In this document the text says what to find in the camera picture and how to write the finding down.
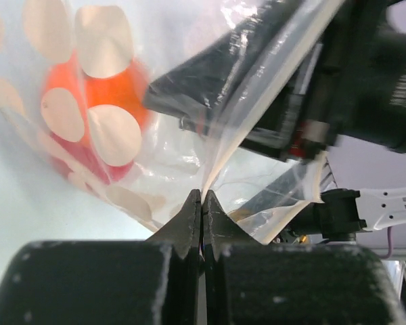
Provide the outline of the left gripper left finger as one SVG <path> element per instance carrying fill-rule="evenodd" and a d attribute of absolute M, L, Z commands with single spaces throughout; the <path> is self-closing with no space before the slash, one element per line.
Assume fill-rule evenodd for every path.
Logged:
<path fill-rule="evenodd" d="M 0 283 L 0 324 L 195 324 L 199 190 L 144 241 L 38 241 Z"/>

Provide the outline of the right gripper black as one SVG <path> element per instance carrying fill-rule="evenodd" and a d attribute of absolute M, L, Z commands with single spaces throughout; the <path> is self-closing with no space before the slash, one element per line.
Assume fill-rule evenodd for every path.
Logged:
<path fill-rule="evenodd" d="M 240 148 L 285 161 L 313 160 L 346 130 L 391 1 L 345 1 L 321 37 L 309 88 L 286 85 Z"/>

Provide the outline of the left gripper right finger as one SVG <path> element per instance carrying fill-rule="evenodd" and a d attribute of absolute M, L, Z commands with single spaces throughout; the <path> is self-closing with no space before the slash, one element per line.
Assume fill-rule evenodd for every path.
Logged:
<path fill-rule="evenodd" d="M 385 267 L 366 248 L 260 244 L 213 191 L 202 233 L 209 324 L 406 324 Z"/>

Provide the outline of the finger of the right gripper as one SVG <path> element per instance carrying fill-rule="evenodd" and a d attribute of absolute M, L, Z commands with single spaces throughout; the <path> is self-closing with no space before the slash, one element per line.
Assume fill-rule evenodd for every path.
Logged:
<path fill-rule="evenodd" d="M 256 72 L 270 42 L 301 5 L 302 1 L 264 1 L 233 30 L 152 81 L 143 98 L 145 107 L 207 127 Z"/>

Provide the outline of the orange fake fruit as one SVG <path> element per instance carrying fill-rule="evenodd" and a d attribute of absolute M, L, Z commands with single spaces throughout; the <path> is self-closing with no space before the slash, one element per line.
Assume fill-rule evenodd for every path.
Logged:
<path fill-rule="evenodd" d="M 109 104 L 131 114 L 143 130 L 150 113 L 143 104 L 148 82 L 138 61 L 126 70 L 106 79 L 86 75 L 74 52 L 70 59 L 52 66 L 45 80 L 41 100 L 41 115 L 52 131 L 66 142 L 90 146 L 87 111 Z"/>

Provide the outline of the clear polka dot zip bag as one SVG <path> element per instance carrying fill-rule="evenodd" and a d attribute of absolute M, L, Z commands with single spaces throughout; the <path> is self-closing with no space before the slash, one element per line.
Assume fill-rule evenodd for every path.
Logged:
<path fill-rule="evenodd" d="M 178 118 L 146 108 L 143 99 L 150 113 L 143 130 L 122 108 L 94 106 L 87 111 L 91 149 L 107 165 L 133 161 L 123 179 L 106 185 L 50 136 L 41 115 L 49 70 L 75 52 L 86 75 L 106 79 L 136 60 L 149 87 L 202 48 L 199 32 L 219 36 L 262 2 L 0 1 L 0 181 L 16 185 L 6 203 L 38 209 L 67 181 L 159 230 L 190 190 L 204 187 L 206 140 L 180 128 Z M 238 148 L 213 188 L 230 215 L 294 164 Z"/>

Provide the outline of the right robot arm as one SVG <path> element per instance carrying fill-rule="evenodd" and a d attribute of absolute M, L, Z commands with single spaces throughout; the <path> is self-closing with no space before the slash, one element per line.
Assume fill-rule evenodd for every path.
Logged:
<path fill-rule="evenodd" d="M 325 151 L 348 135 L 406 154 L 406 33 L 392 1 L 264 1 L 232 29 L 150 83 L 148 108 L 208 144 L 204 187 L 154 240 L 353 241 L 406 222 L 394 192 L 321 189 Z M 214 191 L 243 148 L 293 167 L 227 215 Z"/>

